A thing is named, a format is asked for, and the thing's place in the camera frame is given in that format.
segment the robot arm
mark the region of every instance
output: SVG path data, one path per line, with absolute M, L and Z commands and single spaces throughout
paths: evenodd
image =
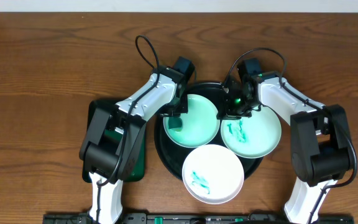
M 89 124 L 80 150 L 83 164 L 83 179 L 93 186 L 93 205 L 89 215 L 100 223 L 115 223 L 121 215 L 121 192 L 123 180 L 131 174 L 139 156 L 145 134 L 146 122 L 155 114 L 178 116 L 187 112 L 187 96 L 183 95 L 186 84 L 194 71 L 194 65 L 180 57 L 173 68 L 158 68 L 160 77 L 157 85 L 150 89 L 133 107 L 131 104 L 145 93 L 156 81 L 157 71 L 153 71 L 148 82 L 132 96 L 116 103 L 111 111 L 97 108 Z M 104 136 L 106 129 L 123 134 L 129 123 L 126 141 L 120 141 L 115 149 Z M 117 177 L 98 188 L 114 172 L 119 160 L 120 149 L 124 144 L 121 165 L 117 167 Z
M 256 58 L 242 61 L 237 70 L 241 83 L 227 77 L 224 90 L 228 102 L 242 103 L 228 103 L 229 106 L 218 113 L 218 118 L 252 116 L 251 111 L 256 106 L 264 105 L 291 126 L 291 163 L 297 179 L 284 211 L 290 222 L 307 223 L 321 189 L 334 185 L 347 170 L 353 168 L 345 136 L 327 117 L 328 114 L 331 119 L 335 119 L 350 136 L 345 111 L 339 105 L 324 106 L 309 99 L 282 78 L 281 83 L 285 83 L 286 87 L 284 89 L 280 84 L 280 74 L 262 72 Z M 306 101 L 321 110 L 305 104 Z M 318 142 L 317 135 L 320 134 L 329 134 L 330 139 Z M 325 196 L 319 201 L 312 222 L 318 219 L 317 212 Z

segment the wooden table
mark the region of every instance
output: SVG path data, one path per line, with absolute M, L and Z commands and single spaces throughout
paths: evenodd
M 89 209 L 91 185 L 78 158 L 88 105 L 129 96 L 147 81 L 137 34 L 149 36 L 165 65 L 180 55 L 192 59 L 199 80 L 223 80 L 251 48 L 279 50 L 295 88 L 346 109 L 358 153 L 358 14 L 0 13 L 0 223 L 41 223 L 44 213 Z M 271 53 L 254 56 L 266 70 L 281 69 Z M 290 130 L 282 124 L 280 144 L 240 194 L 207 205 L 161 163 L 152 119 L 145 177 L 125 184 L 123 205 L 150 213 L 279 211 L 295 183 Z M 332 190 L 321 213 L 351 213 L 358 223 L 358 176 Z

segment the black cable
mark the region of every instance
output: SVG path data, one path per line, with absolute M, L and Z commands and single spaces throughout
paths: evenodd
M 251 109 L 251 110 L 253 110 L 253 111 L 256 111 L 256 112 L 260 112 L 261 110 L 262 110 L 262 104 L 260 104 L 259 103 L 259 105 L 258 105 L 258 109 Z
M 311 223 L 311 220 L 313 219 L 313 215 L 314 213 L 316 212 L 317 210 L 317 207 L 318 205 L 320 204 L 320 201 L 321 199 L 323 198 L 323 195 L 327 193 L 327 189 L 333 189 L 333 188 L 338 188 L 338 187 L 344 187 L 344 186 L 347 186 L 349 185 L 356 177 L 357 175 L 357 155 L 356 155 L 356 150 L 354 149 L 354 146 L 353 146 L 353 143 L 350 139 L 350 136 L 348 136 L 348 134 L 345 132 L 344 128 L 335 120 L 333 119 L 333 117 L 328 114 L 327 112 L 325 112 L 325 110 L 323 110 L 322 108 L 320 108 L 319 106 L 316 106 L 312 103 L 310 103 L 309 99 L 303 99 L 302 97 L 298 96 L 296 93 L 292 92 L 291 90 L 289 90 L 286 86 L 285 86 L 285 83 L 282 82 L 282 78 L 283 78 L 283 74 L 285 72 L 285 70 L 287 69 L 287 60 L 285 59 L 285 57 L 280 53 L 280 52 L 277 52 L 276 50 L 273 50 L 273 49 L 270 49 L 270 48 L 267 48 L 267 47 L 258 47 L 258 48 L 255 48 L 255 49 L 252 49 L 252 50 L 249 50 L 247 51 L 246 53 L 242 54 L 240 57 L 237 58 L 237 60 L 233 63 L 232 67 L 230 68 L 229 72 L 227 73 L 227 78 L 226 80 L 224 81 L 223 83 L 223 87 L 226 86 L 227 82 L 228 82 L 228 76 L 231 75 L 231 72 L 233 70 L 233 68 L 236 66 L 237 62 L 244 56 L 250 54 L 251 52 L 254 52 L 254 51 L 257 51 L 257 50 L 268 50 L 268 51 L 271 51 L 275 54 L 277 54 L 282 60 L 283 60 L 283 70 L 282 72 L 280 73 L 279 77 L 278 77 L 278 82 L 280 83 L 280 86 L 285 90 L 287 91 L 289 94 L 291 94 L 292 96 L 294 96 L 296 99 L 300 100 L 301 102 L 304 103 L 304 105 L 308 105 L 312 108 L 314 108 L 316 111 L 319 111 L 319 112 L 322 112 L 325 117 L 327 117 L 328 120 L 331 120 L 333 122 L 333 125 L 339 130 L 339 132 L 341 132 L 343 134 L 343 136 L 346 138 L 346 141 L 347 141 L 347 145 L 350 147 L 351 149 L 351 154 L 352 154 L 352 158 L 353 158 L 353 171 L 352 171 L 352 175 L 351 177 L 343 182 L 343 183 L 340 183 L 340 184 L 334 184 L 334 185 L 327 185 L 327 186 L 324 186 L 322 189 L 321 189 L 321 193 L 312 209 L 312 211 L 310 212 L 310 216 L 309 216 L 309 220 L 308 220 L 308 224 Z
M 97 196 L 97 208 L 96 208 L 96 224 L 99 224 L 99 214 L 100 214 L 100 191 L 102 186 L 98 185 L 98 196 Z
M 160 67 L 160 61 L 158 60 L 158 56 L 157 56 L 157 53 L 155 52 L 155 49 L 152 45 L 152 43 L 150 42 L 149 38 L 147 38 L 146 36 L 144 35 L 138 35 L 136 38 L 135 38 L 135 46 L 136 46 L 136 49 L 138 51 L 138 53 L 140 54 L 140 56 L 143 58 L 143 60 L 145 60 L 152 68 L 153 70 L 155 69 L 155 67 L 143 56 L 142 52 L 140 51 L 140 48 L 139 48 L 139 45 L 138 45 L 138 39 L 139 37 L 143 38 L 147 43 L 148 45 L 150 46 L 150 48 L 152 49 L 152 52 L 154 54 L 154 57 L 155 57 L 155 61 L 156 61 L 156 64 L 157 64 L 157 69 L 156 69 L 156 72 L 157 72 L 157 78 L 155 80 L 155 82 L 153 83 L 153 85 L 148 88 L 146 91 L 144 91 L 140 96 L 138 96 L 132 103 L 131 103 L 131 106 L 129 107 L 128 109 L 128 114 L 127 114 L 127 121 L 126 121 L 126 127 L 124 129 L 124 133 L 122 134 L 122 143 L 121 143 L 121 149 L 120 149 L 120 152 L 119 152 L 119 157 L 118 157 L 118 161 L 117 161 L 117 164 L 114 168 L 114 171 L 112 172 L 112 174 L 109 176 L 109 178 L 107 178 L 103 183 L 99 183 L 97 182 L 97 186 L 98 186 L 98 201 L 99 201 L 99 198 L 100 198 L 100 191 L 101 191 L 101 187 L 105 186 L 106 184 L 108 184 L 110 181 L 113 180 L 113 178 L 116 178 L 117 176 L 117 173 L 118 173 L 118 169 L 119 169 L 119 166 L 121 165 L 121 162 L 122 162 L 122 155 L 123 155 L 123 152 L 124 152 L 124 148 L 125 148 L 125 143 L 126 143 L 126 139 L 127 139 L 127 130 L 129 129 L 129 119 L 131 117 L 131 113 L 132 113 L 132 110 L 134 109 L 135 105 L 137 104 L 137 102 L 143 97 L 145 96 L 148 92 L 150 92 L 153 88 L 155 88 L 158 84 L 158 81 L 160 80 L 160 71 L 158 70 L 159 67 Z M 99 220 L 99 214 L 96 215 L 96 220 Z
M 233 71 L 233 68 L 236 66 L 237 62 L 240 61 L 240 59 L 246 55 L 249 55 L 250 53 L 252 52 L 255 52 L 257 50 L 267 50 L 267 51 L 270 51 L 270 52 L 273 52 L 275 54 L 277 54 L 278 56 L 280 56 L 280 58 L 283 60 L 283 63 L 284 63 L 284 66 L 283 66 L 283 70 L 281 71 L 281 74 L 284 74 L 285 70 L 287 69 L 287 60 L 285 59 L 285 57 L 280 54 L 280 52 L 274 50 L 274 49 L 270 49 L 268 47 L 257 47 L 255 49 L 251 49 L 249 51 L 247 51 L 246 53 L 242 54 L 240 57 L 237 58 L 236 61 L 234 61 L 233 65 L 231 66 L 229 72 L 227 73 L 227 77 L 230 76 L 231 72 Z M 223 87 L 226 86 L 227 82 L 229 81 L 228 78 L 225 79 L 224 83 L 223 83 Z

